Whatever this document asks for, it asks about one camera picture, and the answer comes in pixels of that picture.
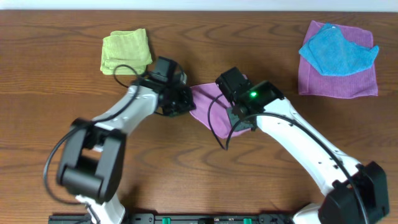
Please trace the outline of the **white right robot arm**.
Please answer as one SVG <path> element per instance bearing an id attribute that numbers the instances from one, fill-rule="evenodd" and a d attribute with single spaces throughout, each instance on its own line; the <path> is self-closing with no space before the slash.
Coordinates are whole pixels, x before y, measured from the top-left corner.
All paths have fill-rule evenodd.
<path id="1" fill-rule="evenodd" d="M 364 166 L 304 120 L 269 81 L 254 85 L 236 67 L 215 81 L 241 123 L 274 138 L 310 174 L 325 199 L 310 203 L 290 223 L 377 223 L 389 214 L 386 173 L 372 161 Z"/>

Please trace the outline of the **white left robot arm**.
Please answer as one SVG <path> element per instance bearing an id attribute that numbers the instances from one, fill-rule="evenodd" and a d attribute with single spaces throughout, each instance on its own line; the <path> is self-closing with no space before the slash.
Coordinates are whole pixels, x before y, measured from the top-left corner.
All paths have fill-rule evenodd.
<path id="1" fill-rule="evenodd" d="M 137 75 L 127 93 L 92 120 L 76 119 L 60 140 L 64 150 L 56 181 L 83 203 L 92 223 L 123 223 L 126 209 L 117 196 L 127 137 L 161 110 L 174 117 L 196 108 L 187 75 L 174 60 L 159 57 L 152 71 Z"/>

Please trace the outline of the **purple microfiber cloth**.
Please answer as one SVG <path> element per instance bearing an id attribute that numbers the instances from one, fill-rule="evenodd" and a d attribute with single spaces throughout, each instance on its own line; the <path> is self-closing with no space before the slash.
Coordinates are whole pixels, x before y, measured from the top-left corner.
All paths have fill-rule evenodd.
<path id="1" fill-rule="evenodd" d="M 221 90 L 216 83 L 206 83 L 192 86 L 191 91 L 196 109 L 191 110 L 190 114 L 210 129 L 210 125 L 208 124 L 208 108 L 211 102 L 217 96 L 221 95 Z M 229 101 L 224 96 L 221 96 L 213 103 L 210 110 L 211 126 L 215 134 L 221 139 L 226 139 L 233 127 L 227 112 L 227 109 L 230 107 Z"/>

